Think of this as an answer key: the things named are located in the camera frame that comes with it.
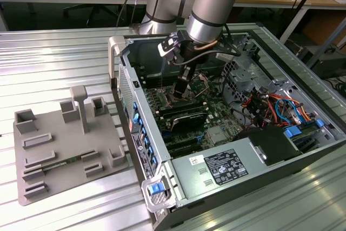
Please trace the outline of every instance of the blue cable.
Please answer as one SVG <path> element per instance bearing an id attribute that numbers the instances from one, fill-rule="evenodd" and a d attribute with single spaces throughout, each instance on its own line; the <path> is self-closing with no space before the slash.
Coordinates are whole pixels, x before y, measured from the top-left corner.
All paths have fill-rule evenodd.
<path id="1" fill-rule="evenodd" d="M 198 135 L 197 138 L 197 143 L 200 143 L 202 141 L 202 138 L 204 137 L 204 133 L 202 135 Z"/>
<path id="2" fill-rule="evenodd" d="M 296 112 L 298 118 L 299 118 L 302 122 L 306 123 L 306 120 L 305 120 L 304 117 L 302 117 L 301 114 L 298 112 L 297 107 L 293 104 L 292 101 L 290 101 L 290 100 L 288 100 L 288 99 L 286 99 L 286 98 L 282 98 L 282 99 L 280 99 L 280 100 L 285 100 L 285 101 L 287 101 L 288 103 L 290 103 L 290 104 L 292 105 L 292 107 L 294 108 L 294 111 Z M 280 100 L 276 101 L 276 104 L 275 104 L 275 112 L 276 112 L 276 114 L 277 114 L 281 119 L 284 119 L 284 120 L 285 120 L 286 122 L 288 122 L 289 125 L 291 126 L 291 122 L 290 122 L 286 117 L 283 117 L 283 116 L 279 113 L 279 111 L 278 111 L 278 105 L 279 105 L 279 101 L 280 101 Z"/>

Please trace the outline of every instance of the metal table surface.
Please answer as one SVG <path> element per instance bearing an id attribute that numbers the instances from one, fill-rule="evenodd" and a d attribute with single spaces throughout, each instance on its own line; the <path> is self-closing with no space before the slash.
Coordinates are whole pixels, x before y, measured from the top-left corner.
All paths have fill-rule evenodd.
<path id="1" fill-rule="evenodd" d="M 233 27 L 259 30 L 255 24 Z M 14 111 L 31 108 L 38 114 L 58 110 L 59 102 L 70 97 L 69 87 L 84 84 L 88 100 L 103 96 L 123 137 L 108 83 L 107 42 L 110 36 L 131 33 L 127 28 L 107 28 L 0 35 L 1 230 L 152 230 L 133 166 L 25 207 L 17 202 Z M 328 101 L 328 92 L 323 95 Z M 335 107 L 341 114 L 345 110 L 342 106 Z M 125 140 L 122 142 L 127 151 Z M 172 230 L 345 230 L 344 187 L 346 146 L 300 173 Z"/>

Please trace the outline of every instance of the blue latch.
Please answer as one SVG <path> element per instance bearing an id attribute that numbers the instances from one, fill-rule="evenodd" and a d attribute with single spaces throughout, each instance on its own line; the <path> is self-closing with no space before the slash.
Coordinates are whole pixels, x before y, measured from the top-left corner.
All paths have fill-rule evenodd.
<path id="1" fill-rule="evenodd" d="M 145 147 L 146 147 L 146 148 L 147 148 L 148 145 L 150 144 L 149 138 L 148 138 L 147 136 L 144 138 L 144 143 L 145 143 Z"/>
<path id="2" fill-rule="evenodd" d="M 149 186 L 150 195 L 155 195 L 164 191 L 164 185 L 161 182 Z"/>
<path id="3" fill-rule="evenodd" d="M 317 120 L 316 120 L 316 125 L 317 125 L 318 127 L 323 127 L 323 126 L 324 126 L 324 123 L 323 123 L 323 121 L 322 121 L 321 119 L 317 119 Z"/>
<path id="4" fill-rule="evenodd" d="M 151 160 L 152 160 L 153 165 L 157 164 L 157 160 L 156 160 L 155 156 Z"/>
<path id="5" fill-rule="evenodd" d="M 149 156 L 151 155 L 151 154 L 153 154 L 154 153 L 154 151 L 152 150 L 152 147 L 149 147 Z"/>
<path id="6" fill-rule="evenodd" d="M 135 116 L 134 116 L 134 123 L 138 123 L 138 120 L 139 120 L 139 113 L 136 113 Z"/>
<path id="7" fill-rule="evenodd" d="M 292 126 L 292 127 L 287 127 L 284 134 L 288 137 L 291 138 L 295 135 L 299 135 L 302 132 L 299 130 L 297 126 Z"/>

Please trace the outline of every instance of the power supply label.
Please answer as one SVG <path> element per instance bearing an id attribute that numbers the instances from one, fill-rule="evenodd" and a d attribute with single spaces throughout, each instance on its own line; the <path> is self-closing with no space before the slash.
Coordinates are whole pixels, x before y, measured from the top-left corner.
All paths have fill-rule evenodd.
<path id="1" fill-rule="evenodd" d="M 234 149 L 205 157 L 204 161 L 218 185 L 249 174 Z"/>

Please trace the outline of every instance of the metal bracket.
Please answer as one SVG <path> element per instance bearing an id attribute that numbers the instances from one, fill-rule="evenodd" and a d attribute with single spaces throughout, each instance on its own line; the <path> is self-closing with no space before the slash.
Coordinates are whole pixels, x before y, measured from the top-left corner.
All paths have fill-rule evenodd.
<path id="1" fill-rule="evenodd" d="M 112 36 L 108 40 L 108 72 L 111 79 L 115 78 L 114 76 L 114 59 L 120 55 L 123 55 L 124 50 L 126 49 L 126 41 L 123 36 Z"/>
<path id="2" fill-rule="evenodd" d="M 166 201 L 160 202 L 158 204 L 154 204 L 152 201 L 152 198 L 151 198 L 152 196 L 149 194 L 149 186 L 153 185 L 155 183 L 159 183 L 159 182 L 163 182 L 165 185 L 165 188 L 167 190 L 170 190 L 171 194 Z M 171 207 L 176 205 L 174 193 L 170 189 L 170 187 L 166 181 L 166 178 L 164 175 L 162 175 L 162 173 L 157 174 L 156 176 L 154 176 L 151 179 L 144 180 L 142 182 L 141 189 L 142 189 L 142 192 L 144 195 L 144 200 L 145 200 L 145 204 L 147 205 L 147 209 L 148 209 L 148 211 L 150 211 L 152 213 L 154 213 L 158 210 L 161 210 L 161 209 L 171 208 Z"/>
<path id="3" fill-rule="evenodd" d="M 181 60 L 180 44 L 189 41 L 193 42 L 188 33 L 184 30 L 171 33 L 165 40 L 163 40 L 158 46 L 158 52 L 160 56 L 165 58 L 168 63 L 175 60 Z"/>

